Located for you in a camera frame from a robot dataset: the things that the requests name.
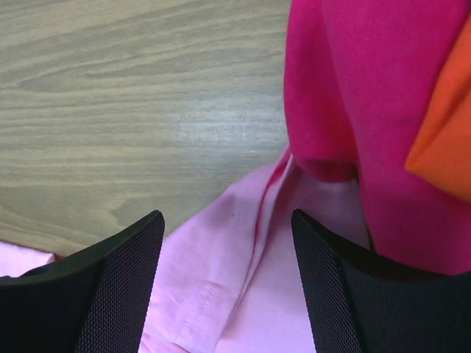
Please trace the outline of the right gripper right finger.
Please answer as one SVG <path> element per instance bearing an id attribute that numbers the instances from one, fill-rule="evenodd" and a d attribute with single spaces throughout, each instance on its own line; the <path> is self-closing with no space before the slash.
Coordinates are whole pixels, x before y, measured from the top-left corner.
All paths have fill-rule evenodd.
<path id="1" fill-rule="evenodd" d="M 301 210 L 291 228 L 318 352 L 468 352 L 470 275 L 397 263 Z"/>

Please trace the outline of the pink t shirt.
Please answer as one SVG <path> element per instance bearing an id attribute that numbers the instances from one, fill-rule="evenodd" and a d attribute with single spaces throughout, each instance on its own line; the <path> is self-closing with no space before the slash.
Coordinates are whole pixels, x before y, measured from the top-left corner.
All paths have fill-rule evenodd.
<path id="1" fill-rule="evenodd" d="M 163 234 L 137 352 L 313 352 L 291 231 L 296 209 L 368 243 L 358 182 L 322 182 L 285 151 Z M 55 261 L 1 245 L 1 277 Z"/>

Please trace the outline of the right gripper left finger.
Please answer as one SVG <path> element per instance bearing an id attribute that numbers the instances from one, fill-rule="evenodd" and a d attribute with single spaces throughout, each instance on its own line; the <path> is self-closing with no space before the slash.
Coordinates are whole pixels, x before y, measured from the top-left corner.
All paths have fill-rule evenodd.
<path id="1" fill-rule="evenodd" d="M 155 210 L 105 240 L 1 277 L 2 352 L 137 352 L 163 242 Z"/>

